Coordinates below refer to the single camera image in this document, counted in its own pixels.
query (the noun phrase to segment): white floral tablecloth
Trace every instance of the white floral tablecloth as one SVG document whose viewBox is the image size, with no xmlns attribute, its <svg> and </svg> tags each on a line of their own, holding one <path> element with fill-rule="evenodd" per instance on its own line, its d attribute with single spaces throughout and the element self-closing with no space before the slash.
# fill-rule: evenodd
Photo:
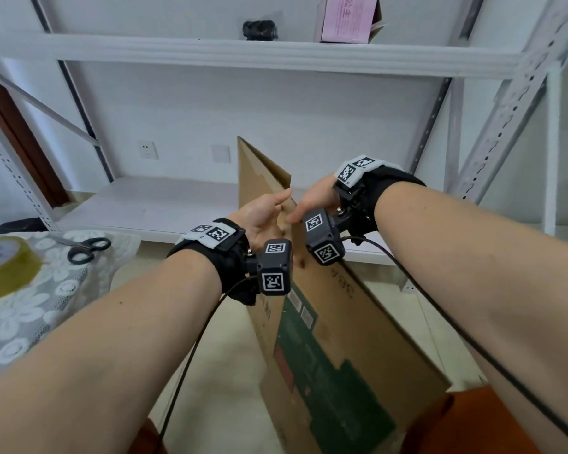
<svg viewBox="0 0 568 454">
<path fill-rule="evenodd" d="M 132 234 L 96 230 L 50 234 L 76 242 L 107 237 L 112 245 L 96 252 L 90 263 L 76 266 L 67 260 L 70 247 L 48 232 L 8 234 L 24 238 L 44 264 L 29 285 L 0 298 L 0 374 L 66 319 L 107 294 L 115 272 L 136 255 L 141 242 Z"/>
</svg>

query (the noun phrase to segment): wall switch plate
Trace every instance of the wall switch plate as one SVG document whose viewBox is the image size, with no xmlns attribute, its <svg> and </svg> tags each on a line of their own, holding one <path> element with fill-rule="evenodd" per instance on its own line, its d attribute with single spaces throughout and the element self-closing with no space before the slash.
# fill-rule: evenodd
<svg viewBox="0 0 568 454">
<path fill-rule="evenodd" d="M 231 153 L 226 144 L 213 144 L 211 146 L 212 162 L 219 164 L 231 164 Z"/>
<path fill-rule="evenodd" d="M 141 159 L 158 160 L 158 152 L 156 151 L 156 144 L 154 142 L 137 140 L 137 146 L 139 147 Z"/>
</svg>

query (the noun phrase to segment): person's right hand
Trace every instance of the person's right hand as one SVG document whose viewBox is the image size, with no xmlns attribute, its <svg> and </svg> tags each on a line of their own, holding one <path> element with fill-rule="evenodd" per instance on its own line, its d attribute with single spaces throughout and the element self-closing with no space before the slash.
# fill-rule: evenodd
<svg viewBox="0 0 568 454">
<path fill-rule="evenodd" d="M 324 207 L 330 213 L 334 212 L 340 206 L 339 195 L 333 190 L 336 181 L 334 175 L 329 174 L 314 184 L 307 190 L 293 213 L 286 217 L 286 222 L 298 223 L 303 219 L 304 214 L 319 207 Z"/>
</svg>

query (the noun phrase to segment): pink box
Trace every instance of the pink box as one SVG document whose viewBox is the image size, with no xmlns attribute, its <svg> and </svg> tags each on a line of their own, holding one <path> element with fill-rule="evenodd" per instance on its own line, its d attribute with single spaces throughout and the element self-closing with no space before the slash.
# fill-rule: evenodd
<svg viewBox="0 0 568 454">
<path fill-rule="evenodd" d="M 314 41 L 368 44 L 382 26 L 379 0 L 322 0 Z"/>
</svg>

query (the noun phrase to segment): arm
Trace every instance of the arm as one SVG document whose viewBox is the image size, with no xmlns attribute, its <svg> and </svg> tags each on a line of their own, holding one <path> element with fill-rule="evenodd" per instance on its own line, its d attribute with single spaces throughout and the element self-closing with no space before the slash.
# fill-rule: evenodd
<svg viewBox="0 0 568 454">
<path fill-rule="evenodd" d="M 289 196 L 229 219 L 257 250 Z M 220 296 L 210 261 L 183 250 L 83 309 L 0 377 L 0 453 L 126 451 Z"/>
<path fill-rule="evenodd" d="M 333 183 L 312 187 L 288 221 L 335 206 Z M 424 290 L 568 422 L 568 244 L 404 182 L 383 193 L 375 218 Z"/>
</svg>

